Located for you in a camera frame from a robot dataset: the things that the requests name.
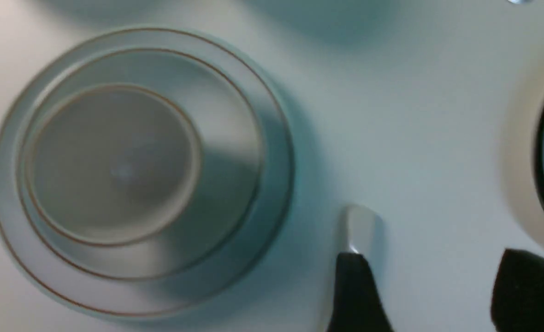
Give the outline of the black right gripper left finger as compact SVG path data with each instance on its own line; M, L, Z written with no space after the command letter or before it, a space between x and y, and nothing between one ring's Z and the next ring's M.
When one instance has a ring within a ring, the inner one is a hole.
M333 306L327 332L392 332L371 267L353 252L337 255Z

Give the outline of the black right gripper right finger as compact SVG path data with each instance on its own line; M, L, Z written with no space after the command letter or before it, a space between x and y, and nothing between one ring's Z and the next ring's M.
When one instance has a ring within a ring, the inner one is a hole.
M544 332L544 258L506 249L491 297L491 321L498 332Z

